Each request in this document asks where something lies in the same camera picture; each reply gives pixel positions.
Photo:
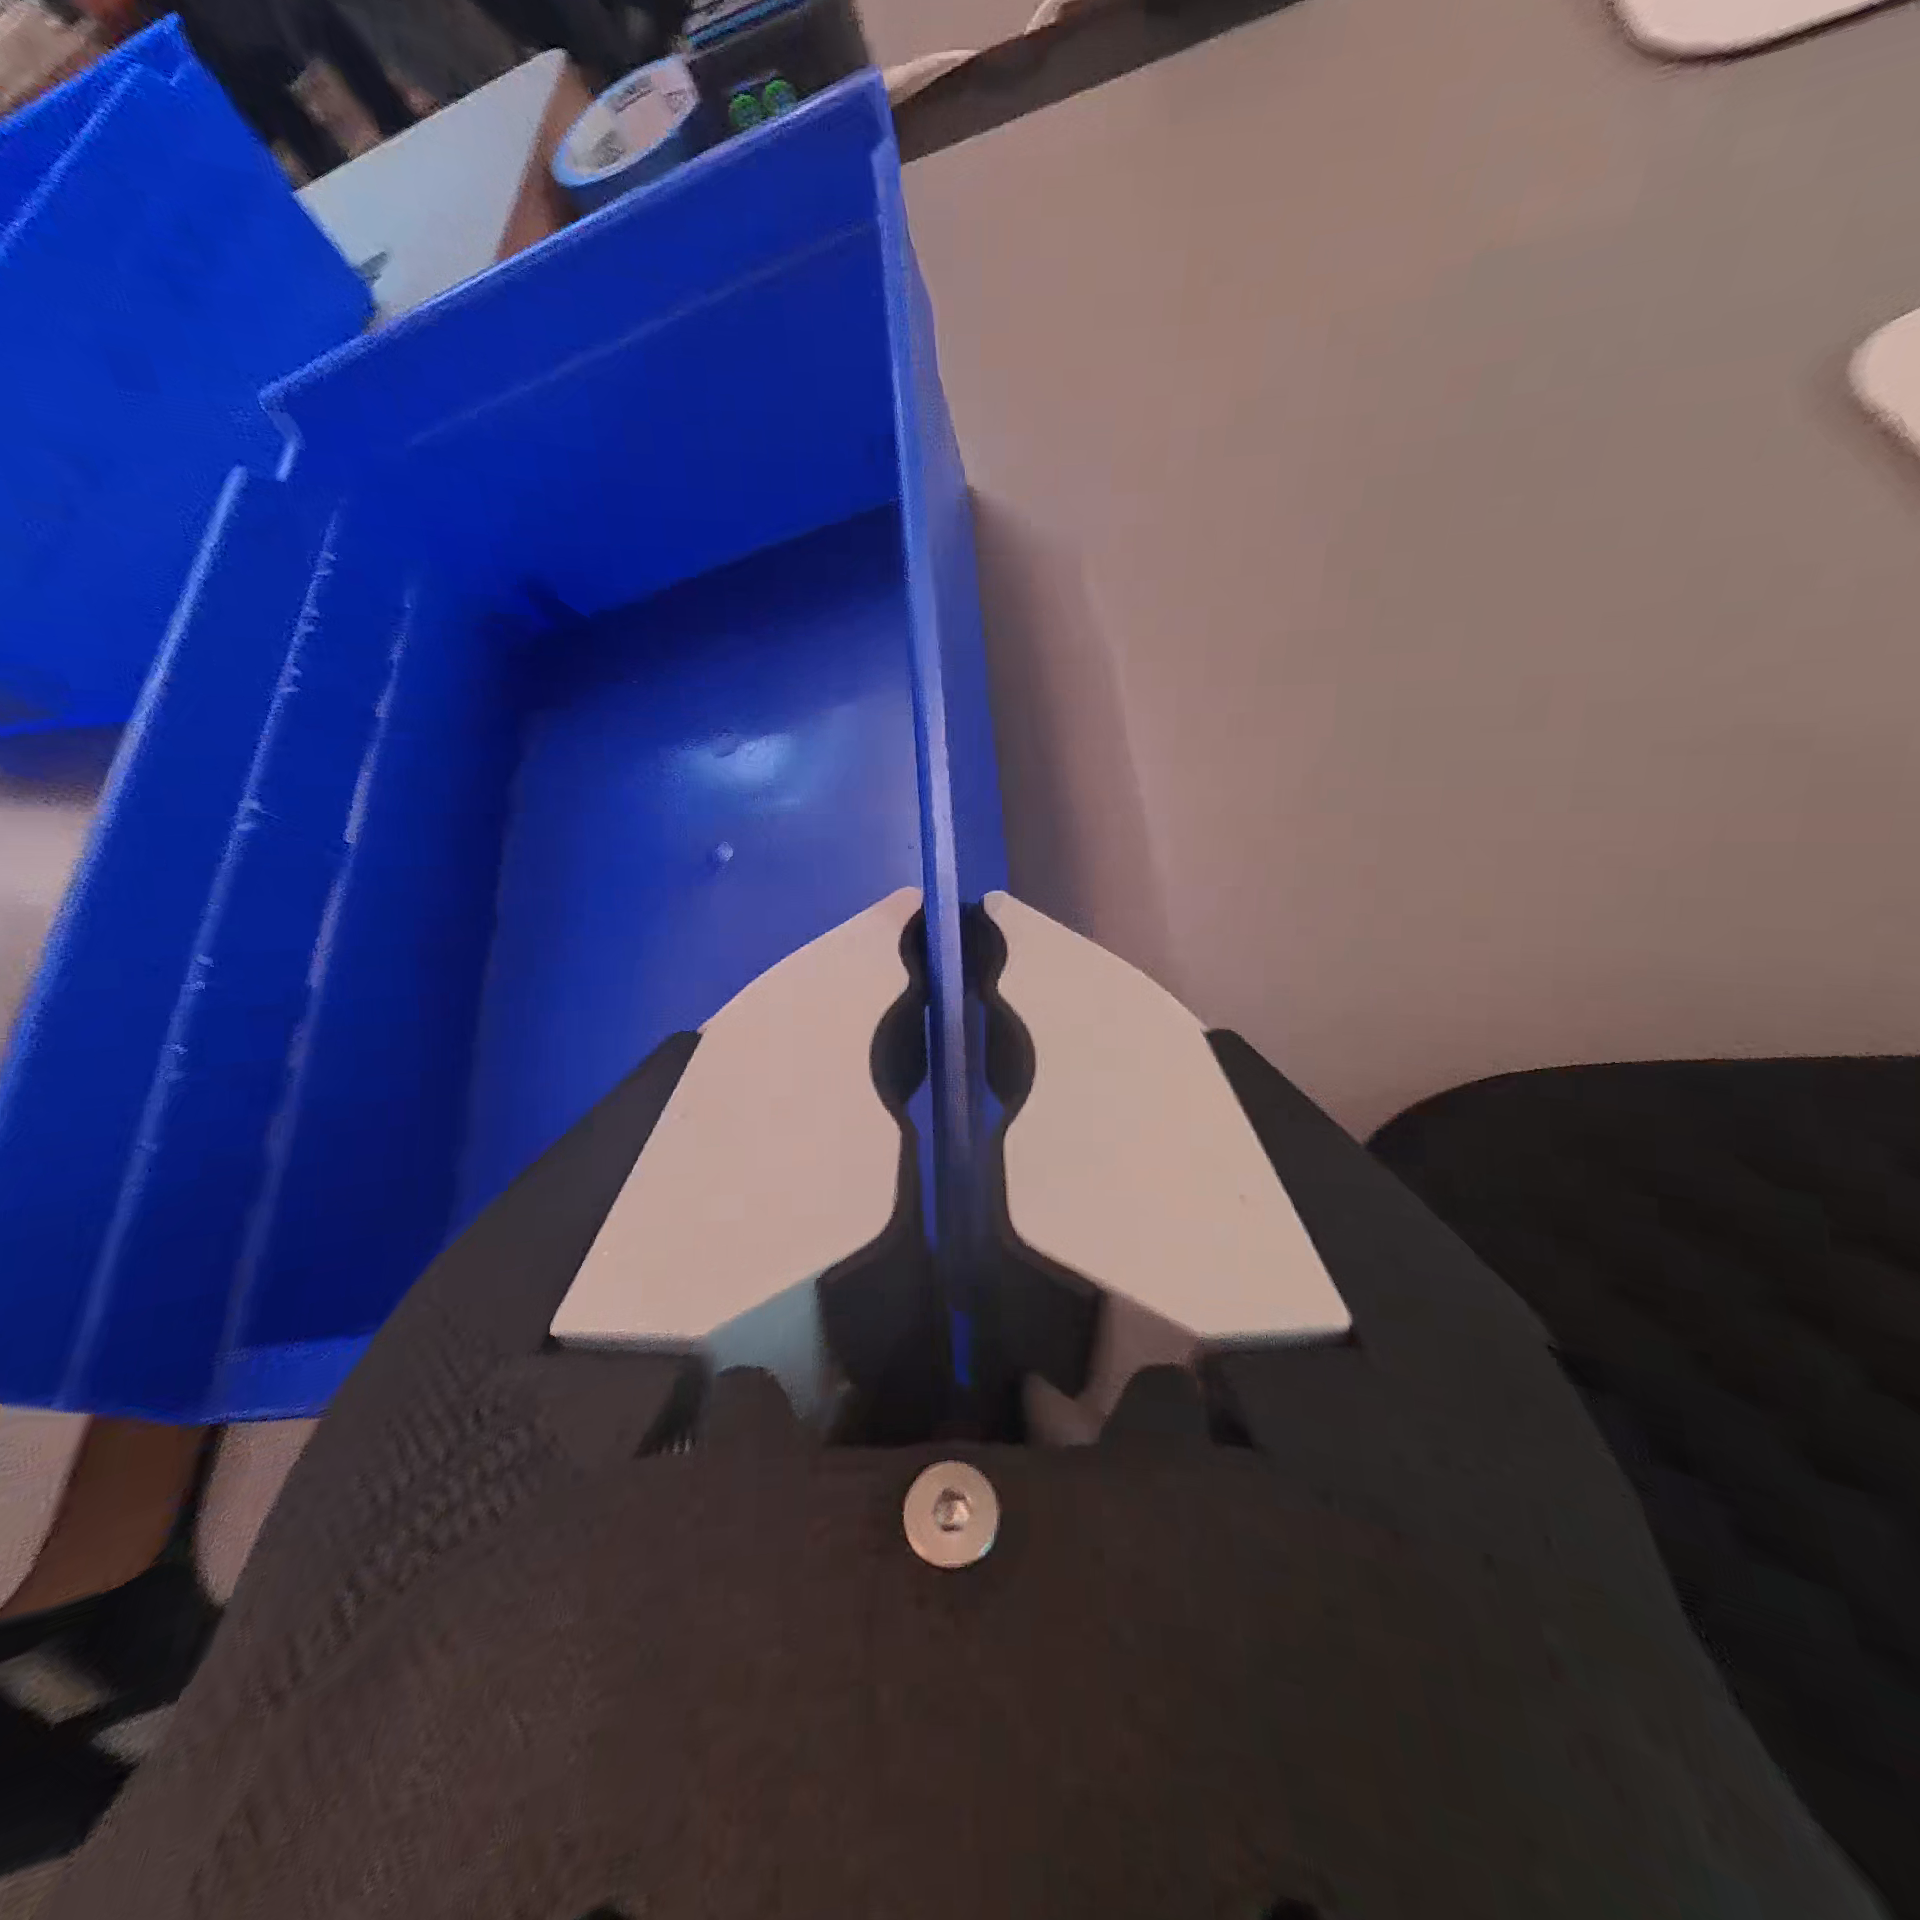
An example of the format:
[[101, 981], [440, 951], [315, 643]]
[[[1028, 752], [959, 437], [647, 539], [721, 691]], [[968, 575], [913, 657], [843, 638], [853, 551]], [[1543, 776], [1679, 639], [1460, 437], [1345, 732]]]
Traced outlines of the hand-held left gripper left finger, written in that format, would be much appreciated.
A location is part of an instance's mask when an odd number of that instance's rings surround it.
[[557, 1308], [579, 1353], [682, 1353], [761, 1368], [794, 1403], [849, 1377], [826, 1285], [896, 1223], [903, 1102], [874, 1044], [914, 1007], [896, 889], [792, 951], [699, 1027], [680, 1084]]

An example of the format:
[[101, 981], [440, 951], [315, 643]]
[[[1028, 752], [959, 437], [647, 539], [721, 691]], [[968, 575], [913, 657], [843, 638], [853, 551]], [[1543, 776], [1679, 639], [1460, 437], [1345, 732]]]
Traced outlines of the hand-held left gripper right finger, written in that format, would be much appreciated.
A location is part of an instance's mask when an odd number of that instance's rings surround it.
[[1067, 1403], [1117, 1403], [1159, 1365], [1348, 1339], [1202, 1020], [1010, 894], [983, 896], [979, 939], [1018, 1371]]

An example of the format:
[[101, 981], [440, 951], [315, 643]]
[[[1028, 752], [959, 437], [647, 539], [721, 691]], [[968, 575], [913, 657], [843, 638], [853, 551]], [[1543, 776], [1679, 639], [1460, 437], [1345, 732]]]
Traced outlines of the blue plastic bin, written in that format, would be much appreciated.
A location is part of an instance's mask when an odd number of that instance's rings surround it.
[[5, 1049], [5, 1406], [309, 1416], [665, 1039], [1007, 876], [868, 71], [269, 383]]
[[2, 127], [2, 732], [124, 725], [261, 392], [373, 294], [175, 15]]

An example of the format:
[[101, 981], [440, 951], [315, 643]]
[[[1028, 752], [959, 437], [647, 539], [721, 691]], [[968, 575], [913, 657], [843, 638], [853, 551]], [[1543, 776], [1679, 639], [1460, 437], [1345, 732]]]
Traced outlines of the white whiteboard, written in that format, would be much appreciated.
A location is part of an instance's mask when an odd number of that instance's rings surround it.
[[1847, 367], [1863, 415], [1911, 456], [1917, 456], [1917, 328], [1917, 308], [1888, 319], [1859, 345]]

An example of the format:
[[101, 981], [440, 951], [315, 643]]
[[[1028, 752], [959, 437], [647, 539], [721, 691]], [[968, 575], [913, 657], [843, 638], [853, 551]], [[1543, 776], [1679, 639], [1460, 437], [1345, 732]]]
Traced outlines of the black knobbly rounded object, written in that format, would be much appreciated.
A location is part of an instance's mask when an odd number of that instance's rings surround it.
[[1697, 1635], [1917, 1913], [1917, 1061], [1595, 1063], [1371, 1150], [1543, 1321]]

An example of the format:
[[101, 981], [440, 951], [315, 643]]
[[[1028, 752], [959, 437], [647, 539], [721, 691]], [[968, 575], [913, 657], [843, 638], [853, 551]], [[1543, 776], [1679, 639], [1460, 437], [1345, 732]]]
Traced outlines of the person's dark shoe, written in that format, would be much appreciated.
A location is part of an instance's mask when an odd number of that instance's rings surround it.
[[172, 1707], [219, 1622], [185, 1564], [2, 1622], [5, 1817], [97, 1815], [136, 1759], [121, 1734]]

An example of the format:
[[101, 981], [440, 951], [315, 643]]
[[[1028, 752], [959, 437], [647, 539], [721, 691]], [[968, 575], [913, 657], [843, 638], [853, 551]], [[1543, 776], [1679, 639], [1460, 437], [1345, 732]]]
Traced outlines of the blue tape roll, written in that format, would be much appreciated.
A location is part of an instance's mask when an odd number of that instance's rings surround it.
[[602, 91], [561, 140], [551, 176], [580, 213], [620, 200], [699, 150], [701, 94], [680, 54]]

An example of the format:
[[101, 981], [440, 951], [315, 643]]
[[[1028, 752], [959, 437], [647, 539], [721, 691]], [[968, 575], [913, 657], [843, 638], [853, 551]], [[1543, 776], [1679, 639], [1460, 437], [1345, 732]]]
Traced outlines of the black box with blue top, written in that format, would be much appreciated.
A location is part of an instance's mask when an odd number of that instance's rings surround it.
[[699, 91], [706, 145], [799, 108], [868, 65], [855, 1], [699, 1], [682, 54]]

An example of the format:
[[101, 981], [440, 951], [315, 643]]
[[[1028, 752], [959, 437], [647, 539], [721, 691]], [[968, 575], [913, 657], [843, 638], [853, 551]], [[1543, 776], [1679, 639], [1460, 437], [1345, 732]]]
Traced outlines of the white table sign stand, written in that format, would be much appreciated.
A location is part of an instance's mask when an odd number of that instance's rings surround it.
[[1610, 1], [1623, 37], [1673, 63], [1760, 54], [1907, 1]]

